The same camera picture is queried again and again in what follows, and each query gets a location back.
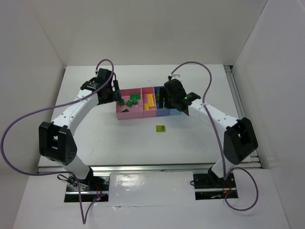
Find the yellow long lego plate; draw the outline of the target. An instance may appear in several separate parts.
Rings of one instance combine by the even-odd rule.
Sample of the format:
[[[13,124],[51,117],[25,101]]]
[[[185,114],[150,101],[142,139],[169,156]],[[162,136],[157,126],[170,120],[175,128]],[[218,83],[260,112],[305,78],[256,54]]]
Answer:
[[[150,108],[155,107],[154,96],[153,94],[147,94],[148,97],[148,105]]]

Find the dark green long lego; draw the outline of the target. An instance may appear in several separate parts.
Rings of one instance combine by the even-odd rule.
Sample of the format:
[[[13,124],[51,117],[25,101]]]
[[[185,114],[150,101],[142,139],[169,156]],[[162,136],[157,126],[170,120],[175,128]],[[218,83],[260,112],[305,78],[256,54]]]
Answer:
[[[140,94],[131,94],[130,99],[131,100],[139,100],[141,98]]]

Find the dark green square lego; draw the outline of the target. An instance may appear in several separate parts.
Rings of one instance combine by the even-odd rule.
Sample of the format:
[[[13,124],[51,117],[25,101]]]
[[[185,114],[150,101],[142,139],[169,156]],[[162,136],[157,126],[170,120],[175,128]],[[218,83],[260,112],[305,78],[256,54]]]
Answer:
[[[131,106],[133,105],[133,101],[127,101],[127,102],[126,102],[126,105],[127,105],[128,107],[131,107]]]

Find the yellow short lego brick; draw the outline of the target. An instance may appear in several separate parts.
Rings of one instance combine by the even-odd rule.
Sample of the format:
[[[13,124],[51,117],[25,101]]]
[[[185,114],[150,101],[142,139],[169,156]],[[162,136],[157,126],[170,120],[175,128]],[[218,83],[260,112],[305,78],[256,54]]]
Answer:
[[[143,109],[145,111],[150,110],[149,104],[148,103],[143,104]]]

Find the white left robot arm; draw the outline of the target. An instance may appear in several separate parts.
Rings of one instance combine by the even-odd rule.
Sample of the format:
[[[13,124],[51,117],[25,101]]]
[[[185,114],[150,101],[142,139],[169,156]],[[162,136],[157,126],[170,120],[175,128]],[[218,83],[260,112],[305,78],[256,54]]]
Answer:
[[[94,107],[121,100],[121,92],[114,72],[100,68],[95,77],[86,81],[73,101],[61,115],[39,126],[40,155],[73,173],[76,179],[90,186],[102,179],[77,156],[73,138],[76,129]]]

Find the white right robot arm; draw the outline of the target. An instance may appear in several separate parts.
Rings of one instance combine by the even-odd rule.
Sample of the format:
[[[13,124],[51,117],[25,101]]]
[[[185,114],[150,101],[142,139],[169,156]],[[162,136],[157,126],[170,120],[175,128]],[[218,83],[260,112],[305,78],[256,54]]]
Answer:
[[[187,94],[179,80],[171,79],[160,87],[159,103],[211,123],[221,158],[209,169],[209,174],[216,179],[226,179],[237,165],[258,148],[258,141],[248,118],[229,116],[205,102],[210,86],[200,97],[194,92]]]

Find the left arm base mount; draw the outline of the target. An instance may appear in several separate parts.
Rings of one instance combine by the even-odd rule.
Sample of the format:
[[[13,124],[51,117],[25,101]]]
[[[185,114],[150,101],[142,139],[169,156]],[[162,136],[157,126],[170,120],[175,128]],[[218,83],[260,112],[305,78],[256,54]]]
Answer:
[[[97,176],[98,180],[92,185],[88,186],[80,183],[81,201],[92,202],[94,198],[97,198],[96,202],[108,202],[109,200],[109,185],[110,175],[102,174]],[[79,189],[75,178],[72,175],[68,177],[62,174],[57,175],[57,179],[66,183],[66,190],[64,196],[65,203],[79,202]]]

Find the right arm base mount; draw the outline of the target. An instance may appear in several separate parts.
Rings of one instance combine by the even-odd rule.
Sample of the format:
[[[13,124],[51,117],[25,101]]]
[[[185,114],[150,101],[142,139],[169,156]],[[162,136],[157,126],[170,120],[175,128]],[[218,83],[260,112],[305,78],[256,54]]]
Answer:
[[[194,187],[195,200],[215,200],[238,198],[236,182],[233,173],[228,178],[218,178],[210,169],[204,173],[194,173],[190,185]]]

